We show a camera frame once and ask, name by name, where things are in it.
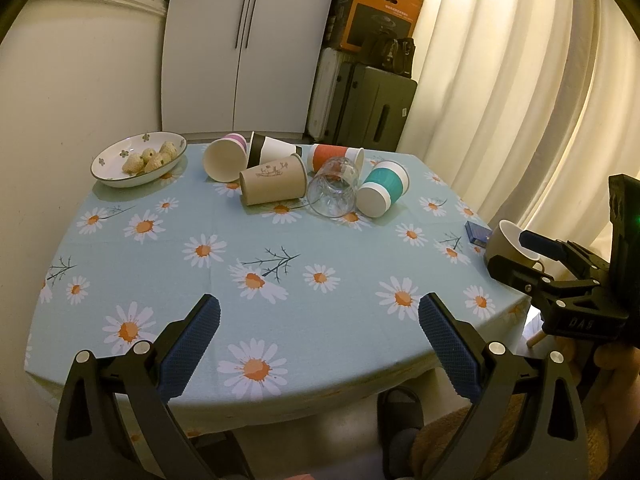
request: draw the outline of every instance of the orange box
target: orange box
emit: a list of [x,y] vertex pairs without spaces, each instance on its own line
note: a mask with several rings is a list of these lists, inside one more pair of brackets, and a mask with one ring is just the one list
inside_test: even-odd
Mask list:
[[414,33],[424,0],[338,0],[330,46],[358,52],[370,32],[392,30],[396,38]]

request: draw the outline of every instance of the silver screw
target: silver screw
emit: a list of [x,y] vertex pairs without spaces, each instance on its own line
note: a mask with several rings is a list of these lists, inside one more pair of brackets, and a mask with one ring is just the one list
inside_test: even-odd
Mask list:
[[564,362],[564,356],[555,350],[549,354],[549,357],[551,357],[551,360],[555,363],[562,364],[562,362]]
[[489,343],[489,352],[496,355],[502,355],[506,351],[504,345],[500,342],[493,341]]
[[140,341],[136,343],[133,347],[134,353],[138,355],[144,355],[151,349],[151,345],[147,341]]
[[89,360],[89,357],[91,357],[91,354],[87,350],[82,350],[76,354],[76,362],[85,363]]

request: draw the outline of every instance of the white curtain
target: white curtain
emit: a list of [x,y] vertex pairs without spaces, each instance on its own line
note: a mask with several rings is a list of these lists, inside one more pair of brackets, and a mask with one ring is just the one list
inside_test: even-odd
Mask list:
[[490,223],[608,257],[607,177],[640,171],[640,42],[615,2],[425,0],[414,39],[398,151]]

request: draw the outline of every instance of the wall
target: wall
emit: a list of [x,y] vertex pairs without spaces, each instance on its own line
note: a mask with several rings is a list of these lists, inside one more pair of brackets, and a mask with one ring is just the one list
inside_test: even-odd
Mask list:
[[164,18],[89,0],[30,0],[0,44],[0,416],[50,478],[55,413],[22,370],[40,283],[89,165],[160,125]]

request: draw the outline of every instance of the white suitcase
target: white suitcase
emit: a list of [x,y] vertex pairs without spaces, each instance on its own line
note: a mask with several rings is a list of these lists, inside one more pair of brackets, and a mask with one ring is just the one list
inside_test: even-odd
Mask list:
[[340,52],[333,48],[324,48],[320,52],[309,114],[306,118],[306,131],[315,140],[324,139],[340,67],[344,61],[354,61],[355,57],[355,54]]

